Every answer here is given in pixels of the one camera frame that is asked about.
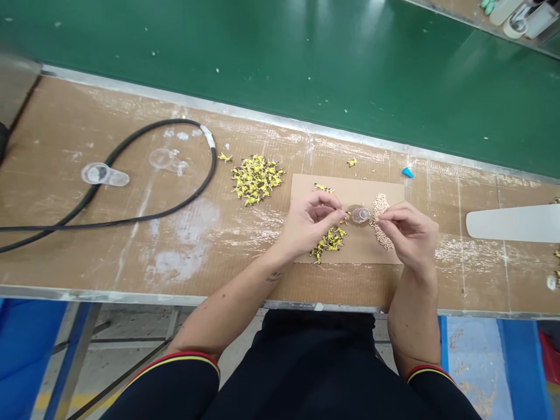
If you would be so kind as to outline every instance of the blue cap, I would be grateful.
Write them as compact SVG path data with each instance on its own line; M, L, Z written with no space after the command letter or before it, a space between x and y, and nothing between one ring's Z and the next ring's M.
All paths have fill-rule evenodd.
M414 178L414 175L412 174L412 171L409 168L403 169L402 173L404 173L409 178Z

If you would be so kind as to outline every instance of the green conveyor belt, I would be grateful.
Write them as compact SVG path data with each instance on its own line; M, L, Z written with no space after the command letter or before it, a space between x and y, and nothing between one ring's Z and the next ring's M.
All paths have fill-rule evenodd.
M560 62L402 0L18 0L0 16L2 42L49 64L560 178Z

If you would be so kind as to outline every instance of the clear plastic part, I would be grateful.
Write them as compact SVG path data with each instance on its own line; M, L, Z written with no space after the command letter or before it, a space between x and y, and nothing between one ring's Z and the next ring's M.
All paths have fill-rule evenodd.
M176 153L166 148L160 148L150 153L148 160L150 165L156 169L165 169L181 176L183 175L183 169L188 166L188 163L179 159Z
M127 174L108 167L102 162L87 164L82 169L82 179L88 184L105 184L113 187L124 187L130 182Z
M369 212L368 209L366 209L365 207L360 207L352 210L352 212L350 213L350 220L353 223L360 225L363 222L367 222L370 216L371 213Z

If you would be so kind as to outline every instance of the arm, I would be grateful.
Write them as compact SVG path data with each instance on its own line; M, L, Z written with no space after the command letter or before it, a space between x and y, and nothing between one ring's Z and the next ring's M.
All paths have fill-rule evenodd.
M278 283L283 267L311 251L345 218L344 212L337 210L341 207L339 200L325 191L294 201L276 243L194 310L167 353L201 351L218 359L247 328Z
M393 241L404 263L388 315L388 331L401 377L417 366L440 366L438 279L434 262L438 224L410 203L379 216L379 227Z

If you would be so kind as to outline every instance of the tape roll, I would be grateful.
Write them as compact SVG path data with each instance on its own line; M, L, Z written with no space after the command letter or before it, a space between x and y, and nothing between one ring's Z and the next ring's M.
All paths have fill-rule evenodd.
M503 33L506 37L511 39L519 39L527 32L527 21L525 19L519 19L513 22L510 22L510 19L506 19L503 23Z

